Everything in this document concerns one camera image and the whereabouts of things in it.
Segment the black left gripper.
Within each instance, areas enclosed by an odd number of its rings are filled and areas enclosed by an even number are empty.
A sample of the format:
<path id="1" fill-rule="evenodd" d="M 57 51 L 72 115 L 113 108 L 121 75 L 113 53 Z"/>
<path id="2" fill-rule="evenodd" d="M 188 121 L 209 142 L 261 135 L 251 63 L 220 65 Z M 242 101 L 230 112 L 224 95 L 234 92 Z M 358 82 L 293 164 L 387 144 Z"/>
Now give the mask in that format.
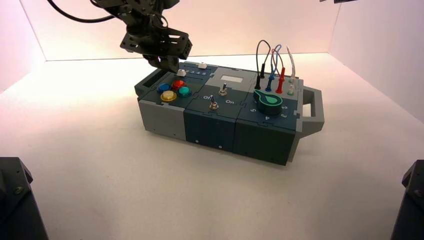
<path id="1" fill-rule="evenodd" d="M 186 60 L 192 49 L 188 33 L 173 28 L 154 28 L 150 31 L 127 31 L 120 47 L 144 56 L 155 68 L 177 73 L 179 59 Z"/>

